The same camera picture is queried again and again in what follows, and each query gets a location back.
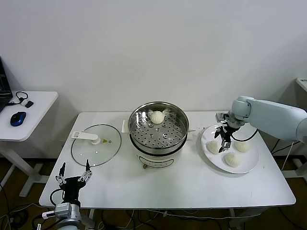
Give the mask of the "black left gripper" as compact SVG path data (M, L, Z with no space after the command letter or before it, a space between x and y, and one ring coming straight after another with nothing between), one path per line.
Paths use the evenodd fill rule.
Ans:
M79 191L85 187L86 182L91 178L92 171L89 160L86 161L85 172L82 176L64 178L66 162L63 163L59 174L55 176L60 189L64 192L63 203L80 204Z

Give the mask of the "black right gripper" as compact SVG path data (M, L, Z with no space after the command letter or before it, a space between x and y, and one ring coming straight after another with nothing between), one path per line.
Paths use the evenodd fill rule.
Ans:
M231 136L233 133L238 131L240 129L240 126L237 124L228 124L227 121L220 121L220 126L216 128L214 138L217 138L218 136L221 136L222 142L221 147L219 148L219 153L222 153L225 150L229 150L231 147Z

